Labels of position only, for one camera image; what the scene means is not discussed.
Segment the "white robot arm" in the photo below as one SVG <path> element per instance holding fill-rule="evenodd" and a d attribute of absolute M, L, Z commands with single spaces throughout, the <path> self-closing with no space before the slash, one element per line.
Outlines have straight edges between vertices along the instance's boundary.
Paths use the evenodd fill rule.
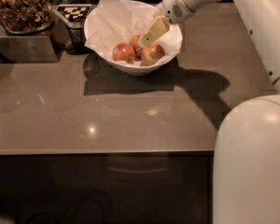
<path fill-rule="evenodd" d="M 162 21 L 186 21 L 220 0 L 162 0 Z M 280 0 L 233 0 L 276 91 L 236 106 L 217 133 L 213 224 L 280 224 Z"/>

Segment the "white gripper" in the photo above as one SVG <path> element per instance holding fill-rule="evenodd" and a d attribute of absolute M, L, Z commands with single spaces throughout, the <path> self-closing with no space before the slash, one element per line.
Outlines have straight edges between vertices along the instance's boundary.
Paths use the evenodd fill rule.
<path fill-rule="evenodd" d="M 170 30 L 171 24 L 186 21 L 207 0 L 162 0 L 163 15 L 156 17 L 140 35 L 138 44 L 141 48 L 150 46 Z"/>

